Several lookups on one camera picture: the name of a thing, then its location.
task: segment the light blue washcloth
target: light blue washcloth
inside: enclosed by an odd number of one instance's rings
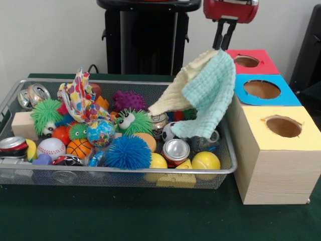
[[[235,79],[233,59],[220,50],[182,89],[184,98],[198,111],[197,118],[176,123],[172,132],[180,138],[209,139],[232,101]]]

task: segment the wire mesh basket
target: wire mesh basket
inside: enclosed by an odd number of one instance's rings
[[[28,88],[31,84],[40,83],[48,89],[52,98],[56,98],[57,90],[63,82],[72,82],[72,80],[29,78],[17,82],[0,105],[0,140],[14,136],[11,129],[14,115],[16,112],[24,111],[17,100],[20,90]],[[169,85],[169,83],[162,82],[136,81],[91,80],[90,82],[100,85],[101,95],[110,103],[112,103],[111,97],[114,93],[120,90],[141,94],[147,105],[156,102]],[[120,170],[108,167],[0,164],[0,184],[217,189],[227,174],[233,173],[237,168],[233,144],[225,119],[220,122],[218,131],[221,135],[221,142],[214,154],[220,159],[221,170]],[[162,141],[157,142],[157,152],[161,151],[162,145]]]

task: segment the green spiky ball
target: green spiky ball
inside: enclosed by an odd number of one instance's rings
[[[34,120],[38,136],[42,136],[44,127],[48,122],[62,121],[62,115],[57,112],[59,107],[61,107],[61,102],[53,99],[45,99],[35,106],[31,117]]]
[[[73,141],[76,139],[87,138],[87,128],[85,124],[77,123],[70,127],[69,129],[69,138]]]
[[[127,113],[132,113],[135,116],[135,120],[130,126],[123,130],[119,127],[119,122],[125,118]],[[119,113],[120,117],[116,119],[117,128],[116,132],[122,133],[123,135],[130,136],[135,133],[147,133],[151,135],[152,122],[147,113],[143,110],[136,112],[135,110],[130,111],[125,109],[124,112]]]

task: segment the cream washcloth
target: cream washcloth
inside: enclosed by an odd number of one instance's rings
[[[193,108],[189,101],[184,98],[181,91],[187,83],[191,82],[200,73],[209,60],[218,53],[218,50],[208,50],[192,63],[183,67],[177,74],[173,83],[168,86],[158,101],[148,108],[150,115],[159,115],[167,111]]]

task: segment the orange ball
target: orange ball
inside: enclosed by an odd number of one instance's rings
[[[65,145],[70,143],[70,138],[68,135],[68,129],[66,127],[57,127],[52,133],[52,137],[61,140]]]
[[[67,154],[75,155],[81,159],[84,159],[93,148],[93,145],[89,141],[84,139],[73,140],[67,146]]]

